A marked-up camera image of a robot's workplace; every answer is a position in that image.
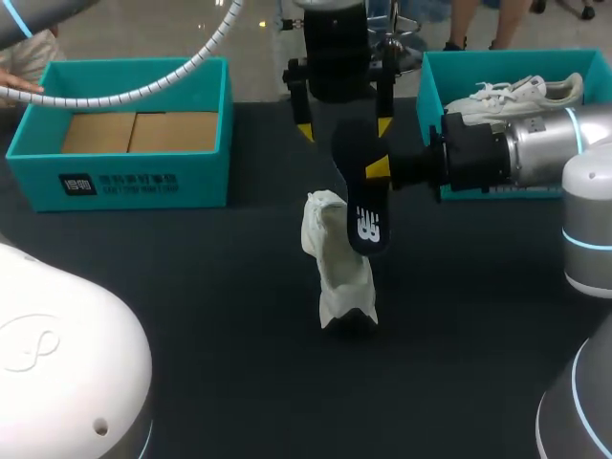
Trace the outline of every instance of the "robotic arm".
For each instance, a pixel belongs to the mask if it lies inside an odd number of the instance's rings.
[[[95,5],[98,0],[3,0],[0,49],[19,43]]]

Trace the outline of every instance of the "white shoe upper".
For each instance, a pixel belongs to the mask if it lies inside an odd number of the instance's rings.
[[[346,233],[346,203],[332,191],[309,194],[302,221],[302,249],[317,259],[321,276],[321,328],[360,309],[378,323],[369,260],[354,252]]]
[[[556,82],[528,76],[515,84],[479,84],[483,89],[445,107],[448,113],[461,113],[466,125],[495,124],[516,116],[581,105],[584,93],[580,74]]]

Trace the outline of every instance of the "blue light ring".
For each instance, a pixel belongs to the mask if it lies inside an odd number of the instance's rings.
[[[24,20],[21,18],[21,15],[17,12],[17,9],[12,4],[11,0],[2,0],[4,7],[7,9],[9,14],[12,17],[12,20],[15,21],[21,32],[26,35],[27,38],[32,38],[33,33],[30,31],[30,28],[26,25]]]
[[[612,246],[598,246],[597,244],[587,244],[586,242],[574,239],[567,232],[565,232],[565,229],[563,230],[563,237],[565,237],[568,242],[571,242],[575,246],[582,247],[583,249],[588,249],[589,251],[612,251]]]

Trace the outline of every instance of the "floor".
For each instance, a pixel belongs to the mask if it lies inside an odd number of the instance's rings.
[[[600,47],[612,60],[612,44],[606,30],[612,23],[612,5],[597,4],[597,17],[583,22],[568,9],[580,11],[579,0],[570,6],[549,1],[542,15],[530,14],[514,45],[530,48]],[[60,27],[60,42],[69,58],[112,58],[155,55],[193,55],[211,36],[230,0],[102,0],[87,12]],[[277,4],[284,15],[297,17],[291,0],[248,0],[242,16],[219,49],[231,66],[234,94],[239,101],[272,101],[284,94],[280,75],[286,61],[303,55],[300,31],[278,33],[274,19]],[[497,13],[482,7],[472,25],[471,49],[487,49],[494,36]],[[431,50],[444,46],[448,21],[425,24],[420,37]],[[419,74],[402,76],[396,86],[399,97],[417,94]]]

